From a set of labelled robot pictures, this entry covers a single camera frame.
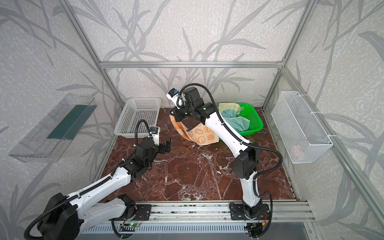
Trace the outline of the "orange bunny pattern towel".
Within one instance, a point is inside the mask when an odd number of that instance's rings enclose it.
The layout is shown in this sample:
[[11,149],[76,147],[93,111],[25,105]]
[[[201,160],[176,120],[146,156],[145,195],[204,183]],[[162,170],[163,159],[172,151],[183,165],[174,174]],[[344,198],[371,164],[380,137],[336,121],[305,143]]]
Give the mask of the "orange bunny pattern towel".
[[181,135],[181,137],[190,142],[194,142],[199,146],[206,146],[219,142],[219,136],[213,130],[203,125],[202,123],[198,124],[192,130],[188,131],[183,123],[176,122],[174,116],[170,115],[170,120],[176,131]]

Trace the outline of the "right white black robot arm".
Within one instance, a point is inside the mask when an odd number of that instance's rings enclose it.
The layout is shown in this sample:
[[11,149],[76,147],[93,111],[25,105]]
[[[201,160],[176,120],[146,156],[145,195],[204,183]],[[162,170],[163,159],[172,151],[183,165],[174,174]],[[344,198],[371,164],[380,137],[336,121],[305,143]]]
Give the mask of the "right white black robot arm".
[[256,175],[260,159],[260,147],[252,147],[251,142],[236,132],[221,116],[214,100],[205,103],[195,87],[182,92],[171,89],[167,98],[176,106],[171,110],[177,122],[187,117],[199,120],[211,129],[227,145],[235,157],[232,164],[233,173],[240,178],[243,190],[243,211],[247,219],[254,220],[262,210]]

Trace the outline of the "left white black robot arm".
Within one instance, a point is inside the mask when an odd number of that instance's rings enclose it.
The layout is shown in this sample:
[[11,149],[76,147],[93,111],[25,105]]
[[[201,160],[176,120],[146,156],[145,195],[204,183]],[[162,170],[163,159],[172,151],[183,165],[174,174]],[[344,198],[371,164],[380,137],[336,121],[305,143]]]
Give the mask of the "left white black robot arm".
[[126,195],[100,206],[96,204],[151,169],[158,154],[170,151],[170,141],[156,144],[153,139],[144,138],[110,174],[69,195],[58,193],[51,197],[32,226],[41,233],[41,240],[74,240],[83,231],[106,220],[133,214],[134,201]]

